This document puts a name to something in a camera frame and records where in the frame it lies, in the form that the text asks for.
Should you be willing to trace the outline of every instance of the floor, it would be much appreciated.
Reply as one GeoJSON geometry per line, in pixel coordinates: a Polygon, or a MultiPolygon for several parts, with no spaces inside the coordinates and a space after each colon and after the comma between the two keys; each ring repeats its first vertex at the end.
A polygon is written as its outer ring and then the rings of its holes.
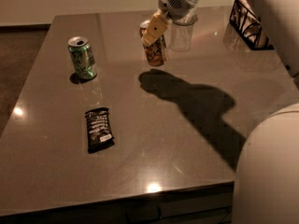
{"type": "MultiPolygon", "coordinates": [[[[0,136],[48,25],[0,27],[0,136]]],[[[0,223],[231,223],[234,184],[0,217],[0,223]]]]}
{"type": "Polygon", "coordinates": [[[0,136],[49,26],[0,27],[0,136]]]}

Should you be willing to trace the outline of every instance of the table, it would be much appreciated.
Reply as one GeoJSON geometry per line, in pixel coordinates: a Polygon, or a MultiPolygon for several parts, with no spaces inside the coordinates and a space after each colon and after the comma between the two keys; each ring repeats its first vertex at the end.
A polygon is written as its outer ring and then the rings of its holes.
{"type": "Polygon", "coordinates": [[[198,8],[192,48],[168,46],[160,67],[139,36],[153,11],[55,17],[0,140],[0,215],[233,182],[250,132],[299,94],[275,51],[246,47],[230,10],[198,8]],[[98,65],[84,84],[70,81],[75,35],[98,65]],[[115,145],[88,154],[84,112],[101,106],[115,145]]]}

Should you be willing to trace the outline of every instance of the candy bar wrapper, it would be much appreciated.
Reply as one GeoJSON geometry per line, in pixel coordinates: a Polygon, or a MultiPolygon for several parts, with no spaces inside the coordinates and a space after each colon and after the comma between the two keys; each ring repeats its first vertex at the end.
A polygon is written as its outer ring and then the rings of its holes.
{"type": "Polygon", "coordinates": [[[85,112],[89,153],[114,145],[108,115],[108,108],[106,107],[85,112]]]}

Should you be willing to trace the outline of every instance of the soda can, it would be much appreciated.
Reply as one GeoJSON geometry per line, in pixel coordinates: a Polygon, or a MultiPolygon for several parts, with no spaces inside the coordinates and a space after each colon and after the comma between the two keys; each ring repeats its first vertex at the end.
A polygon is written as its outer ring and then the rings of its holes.
{"type": "Polygon", "coordinates": [[[68,40],[70,52],[76,74],[80,79],[93,79],[96,77],[96,65],[93,50],[84,36],[74,36],[68,40]]]}
{"type": "MultiPolygon", "coordinates": [[[[145,31],[147,30],[147,27],[150,24],[150,20],[145,20],[141,22],[139,33],[142,37],[145,31]]],[[[166,53],[166,43],[164,35],[159,37],[151,46],[145,47],[143,45],[144,52],[146,53],[147,60],[149,65],[152,66],[159,66],[163,65],[167,62],[167,53],[166,53]]]]}

